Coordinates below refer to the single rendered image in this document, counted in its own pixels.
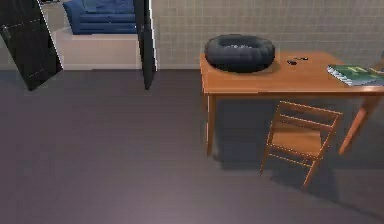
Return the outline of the dark round cushion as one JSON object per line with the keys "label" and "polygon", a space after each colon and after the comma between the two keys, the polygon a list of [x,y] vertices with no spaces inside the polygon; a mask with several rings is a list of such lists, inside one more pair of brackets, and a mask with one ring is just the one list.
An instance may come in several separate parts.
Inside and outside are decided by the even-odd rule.
{"label": "dark round cushion", "polygon": [[211,38],[204,47],[207,62],[214,68],[236,73],[259,72],[275,59],[271,40],[244,34],[225,34]]}

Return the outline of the black room door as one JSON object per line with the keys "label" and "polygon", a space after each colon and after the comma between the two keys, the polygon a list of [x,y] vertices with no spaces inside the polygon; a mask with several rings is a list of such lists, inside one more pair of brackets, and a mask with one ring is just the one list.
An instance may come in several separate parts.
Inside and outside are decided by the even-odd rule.
{"label": "black room door", "polygon": [[136,30],[139,40],[144,88],[149,90],[156,72],[155,49],[153,44],[149,0],[133,0]]}
{"label": "black room door", "polygon": [[0,0],[0,36],[30,91],[63,70],[38,0]]}

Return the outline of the orange wooden table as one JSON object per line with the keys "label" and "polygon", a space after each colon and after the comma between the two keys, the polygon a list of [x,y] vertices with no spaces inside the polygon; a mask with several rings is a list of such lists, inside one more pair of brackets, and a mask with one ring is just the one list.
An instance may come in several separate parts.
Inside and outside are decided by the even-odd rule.
{"label": "orange wooden table", "polygon": [[321,51],[307,51],[304,61],[290,65],[297,55],[281,51],[273,64],[260,73],[230,73],[212,67],[204,54],[200,55],[202,94],[207,107],[206,153],[212,153],[216,103],[224,98],[361,98],[362,105],[347,132],[339,153],[349,151],[360,129],[384,99],[384,86],[349,86],[327,72],[327,66],[340,62]]}

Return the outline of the wooden chair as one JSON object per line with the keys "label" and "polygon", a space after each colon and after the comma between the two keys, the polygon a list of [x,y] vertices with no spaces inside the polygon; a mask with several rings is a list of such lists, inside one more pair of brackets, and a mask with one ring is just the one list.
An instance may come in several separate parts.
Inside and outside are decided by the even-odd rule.
{"label": "wooden chair", "polygon": [[[327,117],[326,124],[312,119],[289,116],[283,110]],[[268,157],[274,157],[309,169],[302,188],[307,189],[343,116],[342,112],[305,104],[280,101],[270,122],[260,165],[263,174]]]}

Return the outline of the small black object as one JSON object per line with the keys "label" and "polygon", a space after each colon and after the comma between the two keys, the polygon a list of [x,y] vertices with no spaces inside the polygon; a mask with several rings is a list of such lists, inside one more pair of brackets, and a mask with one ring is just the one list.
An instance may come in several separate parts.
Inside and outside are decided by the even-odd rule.
{"label": "small black object", "polygon": [[307,58],[307,57],[295,57],[293,59],[287,60],[287,63],[289,65],[297,65],[297,62],[300,61],[300,60],[306,61],[306,60],[309,60],[309,58]]}

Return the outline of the blue sofa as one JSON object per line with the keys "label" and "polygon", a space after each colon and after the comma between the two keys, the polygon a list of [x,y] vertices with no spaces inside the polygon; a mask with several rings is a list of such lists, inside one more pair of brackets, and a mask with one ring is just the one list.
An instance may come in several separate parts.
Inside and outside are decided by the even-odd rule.
{"label": "blue sofa", "polygon": [[133,0],[67,0],[62,5],[74,35],[137,33]]}

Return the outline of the green book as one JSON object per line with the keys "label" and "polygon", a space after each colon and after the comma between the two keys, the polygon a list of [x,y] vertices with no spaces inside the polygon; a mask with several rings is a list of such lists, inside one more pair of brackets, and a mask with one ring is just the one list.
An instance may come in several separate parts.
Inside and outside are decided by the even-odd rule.
{"label": "green book", "polygon": [[357,65],[330,64],[327,72],[348,86],[384,86],[384,75]]}

